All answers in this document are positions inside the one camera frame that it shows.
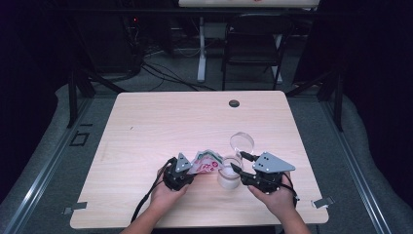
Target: dark background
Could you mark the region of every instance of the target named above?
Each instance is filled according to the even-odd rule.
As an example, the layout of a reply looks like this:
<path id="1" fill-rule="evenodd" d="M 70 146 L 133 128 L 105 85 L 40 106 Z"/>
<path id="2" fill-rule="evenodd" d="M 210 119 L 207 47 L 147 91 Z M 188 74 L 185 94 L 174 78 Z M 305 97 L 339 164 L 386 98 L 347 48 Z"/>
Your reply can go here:
<path id="1" fill-rule="evenodd" d="M 45 4 L 49 3 L 20 0 L 0 6 L 0 200 L 19 177 L 49 126 L 56 110 L 55 91 L 67 83 L 73 67 L 81 63 L 91 70 L 129 72 L 134 66 L 133 55 L 137 54 L 123 40 L 125 31 L 119 28 L 119 18 L 99 21 L 83 17 L 76 21 L 80 24 L 75 28 L 79 30 L 76 34 L 67 26 L 65 17 L 45 15 L 41 11 Z M 362 32 L 357 49 L 347 60 L 345 94 L 355 103 L 364 122 L 376 166 L 412 207 L 413 175 L 409 162 L 413 155 L 413 19 L 408 3 L 401 1 L 376 6 L 324 0 L 319 6 L 320 11 L 360 9 L 374 17 L 314 22 L 295 81 L 315 79 L 331 69 L 349 36 Z M 113 27 L 112 41 L 103 40 L 103 35 L 93 38 L 103 25 Z M 86 45 L 79 35 L 86 37 Z M 167 50 L 168 41 L 164 43 Z M 107 50 L 95 50 L 91 45 Z M 105 53 L 114 51 L 122 59 L 105 59 Z"/>

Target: clear cup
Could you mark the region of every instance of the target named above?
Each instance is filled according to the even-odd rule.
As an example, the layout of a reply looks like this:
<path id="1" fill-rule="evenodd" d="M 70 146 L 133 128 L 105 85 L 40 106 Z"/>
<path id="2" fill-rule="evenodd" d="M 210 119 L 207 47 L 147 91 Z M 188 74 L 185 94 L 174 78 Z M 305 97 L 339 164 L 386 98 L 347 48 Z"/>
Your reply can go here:
<path id="1" fill-rule="evenodd" d="M 236 155 L 241 158 L 240 152 L 251 154 L 254 151 L 254 139 L 246 133 L 238 132 L 230 138 L 231 147 Z"/>
<path id="2" fill-rule="evenodd" d="M 224 168 L 218 170 L 218 183 L 226 189 L 235 189 L 240 185 L 240 175 L 234 172 L 231 163 L 242 168 L 243 161 L 237 156 L 228 156 L 223 160 Z"/>

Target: chair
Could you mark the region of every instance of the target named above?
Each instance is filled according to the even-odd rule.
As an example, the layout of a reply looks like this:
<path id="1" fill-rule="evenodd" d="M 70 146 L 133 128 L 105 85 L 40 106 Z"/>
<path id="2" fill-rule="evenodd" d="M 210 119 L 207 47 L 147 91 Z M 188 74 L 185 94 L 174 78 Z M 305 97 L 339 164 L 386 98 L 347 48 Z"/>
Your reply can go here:
<path id="1" fill-rule="evenodd" d="M 225 48 L 221 64 L 222 90 L 225 90 L 227 64 L 276 66 L 273 90 L 280 75 L 282 56 L 287 37 L 293 31 L 292 20 L 274 14 L 242 14 L 233 17 L 225 30 Z M 277 46 L 277 35 L 281 37 Z"/>

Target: table top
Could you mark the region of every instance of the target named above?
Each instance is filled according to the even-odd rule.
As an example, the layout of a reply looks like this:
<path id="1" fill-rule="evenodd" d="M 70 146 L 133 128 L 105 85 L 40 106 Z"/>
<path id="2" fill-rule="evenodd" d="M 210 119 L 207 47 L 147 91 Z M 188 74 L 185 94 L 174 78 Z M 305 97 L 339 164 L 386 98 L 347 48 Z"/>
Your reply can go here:
<path id="1" fill-rule="evenodd" d="M 315 8 L 319 0 L 179 0 L 180 7 Z"/>
<path id="2" fill-rule="evenodd" d="M 231 107 L 235 99 L 238 107 Z M 118 228 L 130 224 L 139 201 L 151 187 L 156 172 L 182 152 L 190 161 L 198 151 L 211 149 L 234 154 L 230 137 L 251 135 L 254 154 L 268 151 L 295 166 L 291 172 L 301 201 L 297 211 L 306 223 L 324 223 L 326 209 L 316 209 L 321 198 L 313 170 L 284 93 L 170 92 L 118 95 L 94 156 L 75 210 L 73 228 Z M 244 170 L 254 173 L 244 160 Z M 140 212 L 143 212 L 149 201 Z M 222 188 L 217 173 L 195 177 L 185 196 L 157 227 L 208 227 L 280 223 L 242 184 Z"/>

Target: hand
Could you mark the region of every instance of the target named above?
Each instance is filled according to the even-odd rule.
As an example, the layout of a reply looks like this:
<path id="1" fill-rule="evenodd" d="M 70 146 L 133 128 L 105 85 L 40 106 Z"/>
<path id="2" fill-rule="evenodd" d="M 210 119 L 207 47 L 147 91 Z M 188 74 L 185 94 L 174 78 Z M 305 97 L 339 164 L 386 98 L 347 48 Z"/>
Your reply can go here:
<path id="1" fill-rule="evenodd" d="M 159 183 L 152 191 L 149 207 L 122 234 L 150 234 L 161 217 L 186 193 L 188 186 L 186 184 L 179 191 L 171 191 L 164 182 Z"/>
<path id="2" fill-rule="evenodd" d="M 289 172 L 285 172 L 285 174 L 286 176 L 290 177 Z M 285 175 L 282 176 L 282 183 L 287 186 L 291 186 L 291 183 L 285 177 Z M 265 194 L 251 185 L 248 187 L 248 189 L 256 198 L 258 198 L 258 200 L 263 202 L 267 206 L 267 209 L 280 221 L 282 221 L 282 218 L 284 216 L 295 212 L 294 204 L 292 201 L 293 194 L 287 188 L 280 187 L 279 190 L 271 194 Z"/>
<path id="3" fill-rule="evenodd" d="M 157 182 L 162 181 L 163 175 L 160 176 Z M 151 194 L 150 209 L 155 209 L 157 213 L 164 215 L 176 201 L 181 198 L 188 190 L 188 184 L 183 186 L 179 191 L 170 190 L 164 182 L 158 184 Z"/>

